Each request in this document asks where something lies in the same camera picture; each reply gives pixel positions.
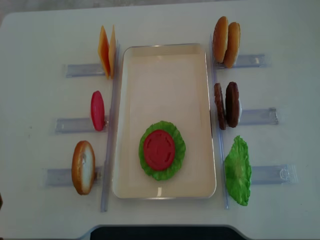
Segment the brown patty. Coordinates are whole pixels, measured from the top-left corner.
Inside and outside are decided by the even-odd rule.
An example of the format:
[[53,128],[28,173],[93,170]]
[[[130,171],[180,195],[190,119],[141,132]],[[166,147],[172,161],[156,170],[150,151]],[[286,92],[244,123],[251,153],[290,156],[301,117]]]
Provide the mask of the brown patty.
[[219,127],[220,129],[225,130],[226,120],[225,120],[224,96],[222,95],[220,83],[216,83],[214,85],[214,102],[215,102],[216,110],[218,113]]
[[238,125],[240,114],[239,91],[235,82],[230,82],[225,91],[226,122],[229,127],[235,128]]

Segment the tomato slice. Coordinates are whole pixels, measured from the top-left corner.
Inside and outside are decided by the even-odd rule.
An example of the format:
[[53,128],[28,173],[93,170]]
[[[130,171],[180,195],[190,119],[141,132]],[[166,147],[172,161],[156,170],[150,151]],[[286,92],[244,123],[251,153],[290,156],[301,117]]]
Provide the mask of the tomato slice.
[[102,131],[105,127],[105,105],[102,95],[95,91],[91,98],[91,118],[94,129]]
[[163,171],[170,167],[175,158],[175,142],[164,130],[150,133],[143,143],[146,163],[155,171]]

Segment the white table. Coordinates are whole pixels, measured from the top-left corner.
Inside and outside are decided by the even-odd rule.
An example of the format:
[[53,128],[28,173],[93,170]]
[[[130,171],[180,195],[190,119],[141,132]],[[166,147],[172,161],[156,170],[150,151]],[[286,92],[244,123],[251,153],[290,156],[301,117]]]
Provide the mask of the white table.
[[[319,9],[319,1],[248,0],[8,15],[0,28],[0,236],[74,239],[98,226],[166,224],[230,226],[253,239],[319,239]],[[219,81],[237,81],[246,109],[278,107],[284,115],[276,127],[228,129],[225,153],[241,134],[252,165],[295,164],[298,184],[252,186],[247,207],[231,201],[225,210],[216,147],[217,189],[205,200],[110,194],[101,213],[101,186],[88,196],[42,186],[43,168],[70,168],[80,140],[91,142],[97,165],[104,162],[107,134],[53,133],[55,118],[89,116],[93,91],[110,107],[112,82],[62,73],[63,64],[99,62],[101,25],[110,35],[115,24],[121,56],[131,46],[183,43],[203,44],[209,54],[221,16],[240,23],[241,54],[265,53],[271,65],[230,70]]]

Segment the green lettuce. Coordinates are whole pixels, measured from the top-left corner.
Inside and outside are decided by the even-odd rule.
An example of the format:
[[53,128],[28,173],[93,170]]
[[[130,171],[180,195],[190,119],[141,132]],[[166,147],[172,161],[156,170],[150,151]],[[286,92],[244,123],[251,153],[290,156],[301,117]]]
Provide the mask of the green lettuce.
[[224,170],[229,195],[238,204],[247,206],[252,169],[249,162],[248,145],[240,136],[234,138],[232,148],[224,161]]
[[[166,131],[171,135],[174,141],[175,154],[174,154],[173,162],[167,169],[163,171],[153,170],[145,160],[144,142],[147,136],[155,130]],[[148,127],[148,129],[145,131],[145,133],[141,137],[140,144],[139,144],[139,158],[140,158],[140,164],[142,169],[148,176],[151,176],[158,181],[168,180],[181,168],[182,163],[184,161],[185,153],[186,153],[186,144],[179,130],[175,125],[167,121],[160,121]]]

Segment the plastic burger bun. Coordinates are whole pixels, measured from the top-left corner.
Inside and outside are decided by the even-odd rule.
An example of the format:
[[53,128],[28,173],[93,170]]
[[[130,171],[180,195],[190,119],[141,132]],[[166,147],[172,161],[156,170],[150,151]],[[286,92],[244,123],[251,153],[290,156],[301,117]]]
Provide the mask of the plastic burger bun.
[[240,24],[232,22],[228,28],[228,44],[224,55],[223,63],[227,68],[232,68],[237,60],[240,46]]
[[95,179],[96,158],[88,141],[80,141],[74,149],[72,158],[72,182],[80,195],[90,193]]
[[215,60],[218,63],[224,61],[228,47],[228,19],[226,16],[220,17],[213,32],[212,49]]

